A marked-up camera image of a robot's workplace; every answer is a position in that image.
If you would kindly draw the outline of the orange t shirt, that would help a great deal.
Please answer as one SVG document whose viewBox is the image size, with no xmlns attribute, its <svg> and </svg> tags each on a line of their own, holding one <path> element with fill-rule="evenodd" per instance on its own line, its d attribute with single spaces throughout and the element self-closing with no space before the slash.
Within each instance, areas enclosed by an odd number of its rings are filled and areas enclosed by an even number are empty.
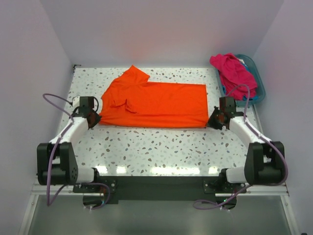
<svg viewBox="0 0 313 235">
<path fill-rule="evenodd" d="M 204 84 L 151 82 L 131 66 L 103 93 L 101 125 L 204 128 L 209 121 Z"/>
</svg>

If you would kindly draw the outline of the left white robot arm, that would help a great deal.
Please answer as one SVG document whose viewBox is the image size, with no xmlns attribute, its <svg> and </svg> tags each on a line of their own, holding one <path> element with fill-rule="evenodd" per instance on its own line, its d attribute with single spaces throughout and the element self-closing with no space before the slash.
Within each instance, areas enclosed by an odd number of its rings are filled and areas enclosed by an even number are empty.
<svg viewBox="0 0 313 235">
<path fill-rule="evenodd" d="M 73 112 L 65 111 L 68 123 L 49 142 L 37 147 L 37 177 L 40 185 L 75 185 L 91 183 L 95 168 L 79 168 L 74 146 L 101 119 L 97 113 L 99 101 L 94 96 L 76 96 L 69 102 Z"/>
</svg>

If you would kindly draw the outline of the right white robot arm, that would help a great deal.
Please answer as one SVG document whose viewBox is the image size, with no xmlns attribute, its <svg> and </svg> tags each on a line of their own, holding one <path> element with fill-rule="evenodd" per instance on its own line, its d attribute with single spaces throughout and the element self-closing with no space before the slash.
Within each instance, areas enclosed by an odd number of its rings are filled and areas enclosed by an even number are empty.
<svg viewBox="0 0 313 235">
<path fill-rule="evenodd" d="M 280 141 L 272 141 L 254 127 L 245 112 L 237 111 L 234 98 L 221 97 L 219 102 L 219 107 L 214 107 L 207 127 L 216 130 L 226 128 L 247 147 L 245 165 L 222 169 L 219 180 L 231 184 L 283 184 L 289 173 L 284 145 Z"/>
</svg>

